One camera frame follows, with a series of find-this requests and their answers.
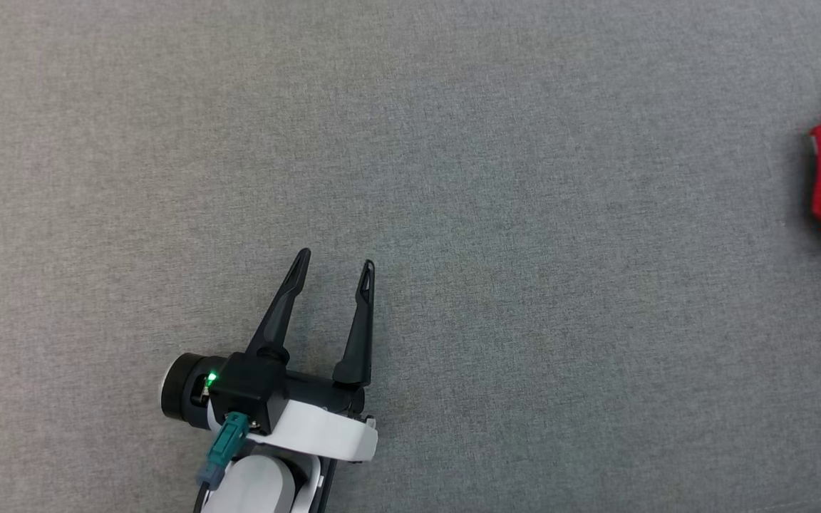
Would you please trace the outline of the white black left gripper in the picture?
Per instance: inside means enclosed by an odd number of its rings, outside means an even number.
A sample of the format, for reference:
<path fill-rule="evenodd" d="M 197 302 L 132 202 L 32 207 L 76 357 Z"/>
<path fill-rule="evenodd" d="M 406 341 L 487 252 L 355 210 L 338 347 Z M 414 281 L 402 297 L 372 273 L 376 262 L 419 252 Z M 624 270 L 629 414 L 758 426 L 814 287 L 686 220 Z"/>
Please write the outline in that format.
<path fill-rule="evenodd" d="M 248 361 L 287 364 L 286 335 L 294 300 L 302 292 L 311 250 L 302 248 L 288 269 L 247 346 Z M 286 372 L 288 402 L 270 432 L 251 429 L 248 438 L 258 444 L 303 452 L 316 457 L 362 463 L 371 460 L 378 444 L 375 421 L 363 415 L 365 393 L 371 383 L 375 265 L 367 259 L 356 286 L 356 309 L 351 332 L 332 379 L 299 371 Z M 203 390 L 218 379 L 226 358 L 195 353 L 180 355 L 162 377 L 163 415 L 193 428 L 217 432 L 222 421 Z"/>

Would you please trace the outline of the grey fabric sofa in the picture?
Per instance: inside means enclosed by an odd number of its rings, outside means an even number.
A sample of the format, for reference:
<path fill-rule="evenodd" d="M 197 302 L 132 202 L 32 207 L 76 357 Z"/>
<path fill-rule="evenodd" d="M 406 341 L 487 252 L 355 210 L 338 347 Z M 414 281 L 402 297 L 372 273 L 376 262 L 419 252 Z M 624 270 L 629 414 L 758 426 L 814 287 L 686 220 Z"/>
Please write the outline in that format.
<path fill-rule="evenodd" d="M 192 513 L 304 247 L 326 513 L 821 513 L 819 123 L 821 0 L 0 0 L 0 513 Z"/>

